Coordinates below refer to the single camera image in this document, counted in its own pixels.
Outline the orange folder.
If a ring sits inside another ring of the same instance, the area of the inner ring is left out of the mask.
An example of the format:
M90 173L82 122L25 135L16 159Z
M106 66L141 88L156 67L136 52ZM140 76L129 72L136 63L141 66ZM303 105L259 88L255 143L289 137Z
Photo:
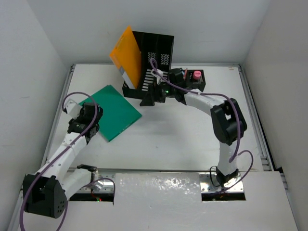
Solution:
M141 77L141 52L128 26L109 54L130 89L136 89Z

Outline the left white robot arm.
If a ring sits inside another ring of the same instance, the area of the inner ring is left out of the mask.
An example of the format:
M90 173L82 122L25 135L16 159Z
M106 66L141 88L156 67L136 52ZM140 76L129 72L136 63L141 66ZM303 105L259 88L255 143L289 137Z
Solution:
M94 166L81 164L70 175L67 171L99 131L103 109L96 103L79 105L70 100L65 104L64 112L71 116L71 120L61 145L41 169L24 177L24 212L58 218L64 212L66 202L98 178Z

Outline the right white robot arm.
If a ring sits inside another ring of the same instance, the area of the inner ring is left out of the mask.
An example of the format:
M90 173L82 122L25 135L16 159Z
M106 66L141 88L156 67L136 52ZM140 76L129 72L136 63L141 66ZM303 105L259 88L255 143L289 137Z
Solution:
M154 106L166 98L201 110L211 117L213 131L219 141L219 161L216 179L223 186L238 174L235 161L240 139L247 129L247 123L234 98L220 98L222 94L203 93L205 76L201 70L174 68L165 73L159 69L147 70L146 77L153 78L147 85L147 92L140 106Z

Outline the red clear pen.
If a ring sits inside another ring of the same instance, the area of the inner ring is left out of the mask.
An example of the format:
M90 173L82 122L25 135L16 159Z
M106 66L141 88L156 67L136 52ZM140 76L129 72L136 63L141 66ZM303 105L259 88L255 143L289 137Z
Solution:
M185 71L184 71L183 79L186 79L187 72L188 72L188 69L186 68Z

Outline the green folder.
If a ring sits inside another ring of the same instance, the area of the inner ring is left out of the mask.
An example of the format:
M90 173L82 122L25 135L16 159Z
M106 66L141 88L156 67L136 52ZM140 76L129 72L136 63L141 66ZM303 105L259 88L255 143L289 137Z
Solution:
M112 85L107 85L92 98L103 109L99 132L107 142L139 120L142 115Z

